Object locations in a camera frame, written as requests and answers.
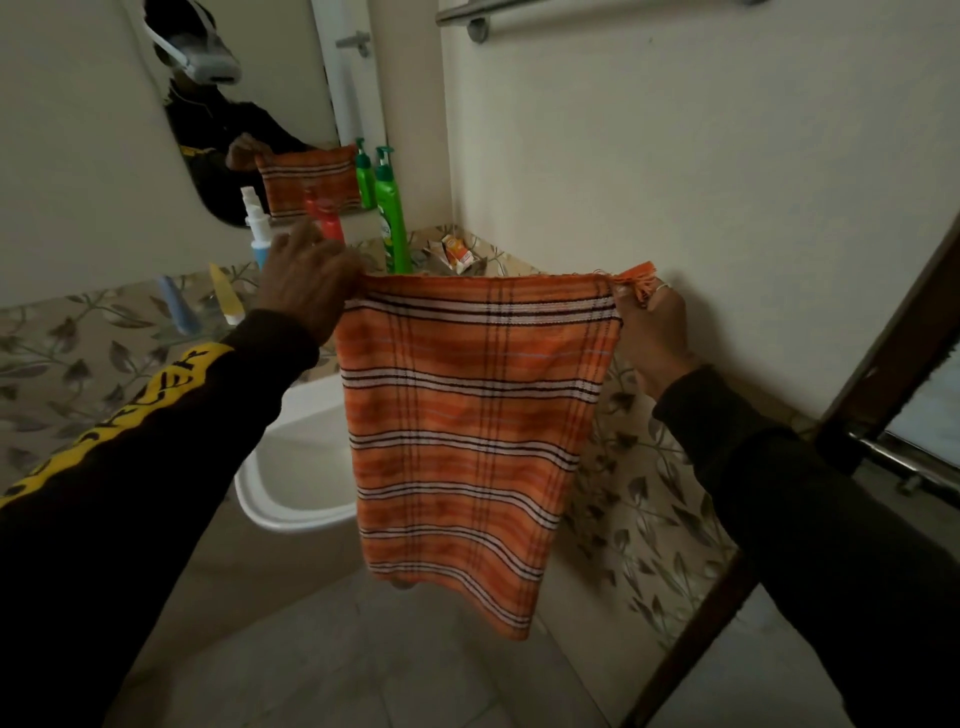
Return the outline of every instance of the right hand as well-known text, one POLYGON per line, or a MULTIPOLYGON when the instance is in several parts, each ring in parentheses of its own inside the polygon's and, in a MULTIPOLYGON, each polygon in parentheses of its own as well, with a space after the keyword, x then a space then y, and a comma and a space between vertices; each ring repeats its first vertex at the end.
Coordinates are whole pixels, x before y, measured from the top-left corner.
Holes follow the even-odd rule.
POLYGON ((339 240, 322 240, 311 218, 274 238, 260 276, 257 308, 300 322, 322 346, 358 291, 363 258, 339 240))
POLYGON ((656 279, 660 289, 640 306, 634 289, 616 285, 613 299, 623 319, 620 342, 636 369, 640 390, 659 400, 677 379, 699 369, 701 362, 686 345, 686 302, 656 279))
POLYGON ((227 169, 233 172, 255 172, 257 155, 272 155, 274 150, 269 144, 254 139, 243 132, 230 142, 227 149, 227 169))

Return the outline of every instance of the blue tube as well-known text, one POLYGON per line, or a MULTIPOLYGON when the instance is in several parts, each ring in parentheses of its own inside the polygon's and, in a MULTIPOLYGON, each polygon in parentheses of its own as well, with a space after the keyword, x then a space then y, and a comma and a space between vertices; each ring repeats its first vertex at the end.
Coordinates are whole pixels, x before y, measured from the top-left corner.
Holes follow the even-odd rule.
POLYGON ((263 266, 267 264, 267 254, 270 252, 270 245, 267 244, 264 248, 258 248, 254 242, 251 245, 253 248, 253 259, 256 260, 256 264, 260 266, 260 270, 263 270, 263 266))
POLYGON ((196 336, 203 330, 200 319, 190 308, 180 289, 169 276, 159 276, 156 284, 160 287, 160 294, 170 309, 170 318, 174 320, 174 326, 184 336, 196 336))

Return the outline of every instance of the washbasin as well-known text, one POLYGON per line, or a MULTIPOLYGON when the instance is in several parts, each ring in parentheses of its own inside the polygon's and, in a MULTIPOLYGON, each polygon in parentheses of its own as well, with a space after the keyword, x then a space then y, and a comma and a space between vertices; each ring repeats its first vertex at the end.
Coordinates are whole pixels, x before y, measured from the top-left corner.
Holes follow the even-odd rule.
POLYGON ((276 418, 234 478, 240 507, 273 531, 329 528, 356 518, 344 387, 326 376, 283 395, 276 418))

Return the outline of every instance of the black jacket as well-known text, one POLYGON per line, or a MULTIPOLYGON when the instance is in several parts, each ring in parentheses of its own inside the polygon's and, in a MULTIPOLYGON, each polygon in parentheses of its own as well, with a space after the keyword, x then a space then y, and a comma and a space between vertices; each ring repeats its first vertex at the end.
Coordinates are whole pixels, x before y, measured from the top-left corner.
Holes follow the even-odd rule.
POLYGON ((309 149, 264 109, 249 102, 228 101, 219 90, 203 102, 194 101, 178 93, 171 80, 164 108, 201 199, 210 212, 232 225, 243 225, 247 217, 241 187, 254 187, 269 212, 260 173, 227 168, 227 151, 237 136, 248 133, 279 155, 309 149))
MULTIPOLYGON (((252 311, 0 497, 4 724, 100 724, 234 473, 317 356, 298 324, 252 311)), ((654 414, 853 721, 954 720, 957 563, 710 369, 654 414)))

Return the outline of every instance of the toiletry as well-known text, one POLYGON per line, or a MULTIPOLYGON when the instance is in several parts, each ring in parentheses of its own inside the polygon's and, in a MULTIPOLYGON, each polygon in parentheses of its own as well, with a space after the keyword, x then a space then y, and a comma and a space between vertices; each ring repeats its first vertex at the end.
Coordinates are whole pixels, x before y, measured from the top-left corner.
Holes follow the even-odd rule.
POLYGON ((220 310, 224 312, 224 318, 227 319, 228 324, 235 327, 246 316, 243 304, 240 303, 224 272, 213 263, 210 263, 210 279, 213 281, 213 293, 217 297, 217 303, 220 304, 220 310))
POLYGON ((357 184, 360 185, 360 205, 363 209, 376 207, 376 177, 370 164, 370 157, 363 151, 363 137, 357 137, 357 156, 353 161, 357 168, 357 184))
POLYGON ((376 206, 380 210, 380 234, 387 250, 387 273, 412 273, 410 249, 407 245, 407 227, 403 222, 400 190, 390 166, 393 147, 377 147, 380 163, 376 168, 376 206))
POLYGON ((243 204, 247 208, 247 225, 253 231, 253 242, 250 244, 250 247, 253 248, 253 258, 262 271, 264 264, 267 262, 267 253, 270 252, 270 242, 273 239, 273 233, 270 230, 270 215, 263 211, 255 189, 241 187, 240 193, 243 195, 243 204))
POLYGON ((324 240, 339 240, 344 243, 344 229, 340 224, 340 212, 337 204, 326 197, 317 197, 317 190, 311 187, 306 191, 303 204, 307 213, 320 225, 324 240))
POLYGON ((160 287, 160 295, 170 309, 170 318, 174 320, 174 326, 184 336, 196 336, 203 327, 197 314, 190 308, 189 303, 183 297, 180 289, 169 276, 160 276, 156 279, 156 284, 160 287))
POLYGON ((446 264, 450 266, 458 276, 476 261, 467 244, 459 237, 444 235, 440 244, 444 249, 446 264))

